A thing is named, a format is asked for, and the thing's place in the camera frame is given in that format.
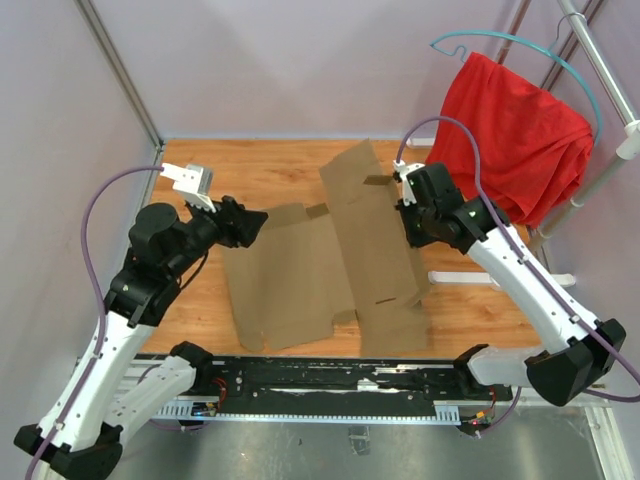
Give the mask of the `brown cardboard box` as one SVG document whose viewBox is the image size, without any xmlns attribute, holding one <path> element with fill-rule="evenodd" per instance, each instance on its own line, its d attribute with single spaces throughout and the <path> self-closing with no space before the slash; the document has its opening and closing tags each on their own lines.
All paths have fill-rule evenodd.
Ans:
<svg viewBox="0 0 640 480">
<path fill-rule="evenodd" d="M 364 357 L 425 349 L 427 271 L 407 243 L 396 184 L 373 144 L 358 143 L 319 173 L 325 202 L 270 209 L 249 248 L 223 254 L 239 343 L 280 350 L 355 322 Z"/>
</svg>

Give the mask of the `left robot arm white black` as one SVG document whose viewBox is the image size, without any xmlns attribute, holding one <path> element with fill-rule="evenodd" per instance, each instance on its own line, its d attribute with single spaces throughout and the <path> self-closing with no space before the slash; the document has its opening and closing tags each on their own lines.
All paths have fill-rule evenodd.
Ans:
<svg viewBox="0 0 640 480">
<path fill-rule="evenodd" d="M 230 196 L 212 208 L 188 210 L 188 222 L 168 203 L 137 214 L 125 262 L 98 297 L 98 324 L 69 384 L 39 423 L 21 427 L 14 438 L 34 464 L 64 479 L 106 479 L 125 445 L 164 404 L 214 385 L 212 354 L 184 341 L 126 395 L 115 396 L 131 361 L 182 293 L 183 274 L 216 245 L 251 246 L 268 219 Z"/>
</svg>

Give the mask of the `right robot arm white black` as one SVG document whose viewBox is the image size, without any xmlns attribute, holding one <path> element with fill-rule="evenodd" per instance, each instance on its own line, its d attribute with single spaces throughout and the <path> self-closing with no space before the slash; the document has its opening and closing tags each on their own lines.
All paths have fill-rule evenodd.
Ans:
<svg viewBox="0 0 640 480">
<path fill-rule="evenodd" d="M 506 214 L 485 194 L 463 198 L 442 163 L 393 163 L 399 211 L 410 246 L 442 242 L 481 266 L 533 326 L 531 348 L 479 344 L 455 361 L 455 392 L 474 400 L 490 385 L 534 389 L 564 406 L 611 369 L 626 338 L 577 302 L 527 249 Z"/>
</svg>

